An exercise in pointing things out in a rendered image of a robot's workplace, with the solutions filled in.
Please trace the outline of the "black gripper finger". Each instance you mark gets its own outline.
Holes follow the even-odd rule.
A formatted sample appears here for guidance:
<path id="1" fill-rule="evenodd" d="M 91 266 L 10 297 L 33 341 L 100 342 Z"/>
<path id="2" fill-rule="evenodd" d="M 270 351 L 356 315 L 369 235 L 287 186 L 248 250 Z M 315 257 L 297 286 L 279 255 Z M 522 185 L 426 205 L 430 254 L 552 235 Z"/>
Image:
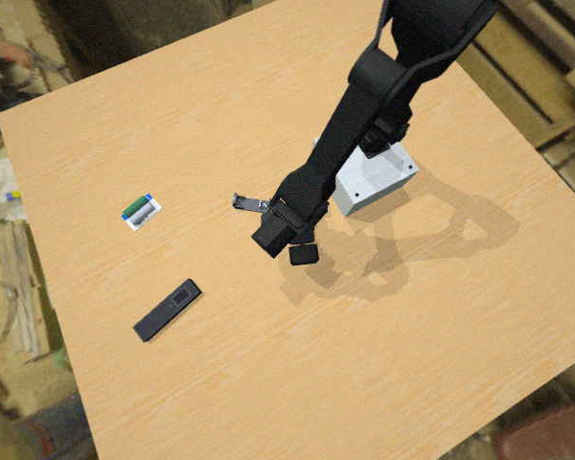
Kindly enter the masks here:
<path id="1" fill-rule="evenodd" d="M 311 242 L 307 242 L 307 243 L 312 243 L 312 242 L 314 242 L 314 241 L 315 241 L 315 238 L 314 238 L 314 232 L 313 232 L 313 230 L 311 230 L 311 231 L 312 231 L 313 241 L 311 241 Z M 295 244 L 298 244 L 298 243 L 295 243 L 295 242 L 294 242 L 294 239 L 292 239 L 292 240 L 291 240 L 291 242 L 290 242 L 289 244 L 291 244 L 291 245 L 295 245 Z"/>

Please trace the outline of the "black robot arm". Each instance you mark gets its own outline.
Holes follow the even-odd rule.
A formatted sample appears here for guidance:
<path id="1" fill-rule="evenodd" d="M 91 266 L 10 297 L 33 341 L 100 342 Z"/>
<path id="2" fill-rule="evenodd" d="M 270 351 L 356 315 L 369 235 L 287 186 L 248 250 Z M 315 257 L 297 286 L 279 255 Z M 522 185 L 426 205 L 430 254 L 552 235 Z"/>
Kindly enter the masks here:
<path id="1" fill-rule="evenodd" d="M 284 178 L 267 206 L 272 211 L 262 213 L 251 236 L 269 256 L 274 259 L 326 215 L 335 176 L 357 146 L 370 159 L 403 139 L 421 83 L 445 73 L 499 10 L 496 1 L 383 1 L 375 37 L 356 59 L 310 157 Z M 378 48 L 392 18 L 395 59 Z"/>

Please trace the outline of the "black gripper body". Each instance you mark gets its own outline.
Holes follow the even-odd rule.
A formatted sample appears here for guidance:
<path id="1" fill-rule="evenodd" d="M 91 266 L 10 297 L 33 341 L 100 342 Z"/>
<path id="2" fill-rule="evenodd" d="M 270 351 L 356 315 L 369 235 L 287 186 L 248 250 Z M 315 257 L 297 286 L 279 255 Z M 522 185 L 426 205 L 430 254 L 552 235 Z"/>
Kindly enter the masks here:
<path id="1" fill-rule="evenodd" d="M 294 237 L 294 242 L 300 245 L 288 248 L 289 259 L 292 265 L 316 264 L 319 261 L 317 244 L 305 244 L 312 241 L 312 231 L 306 231 L 301 237 L 298 234 Z"/>

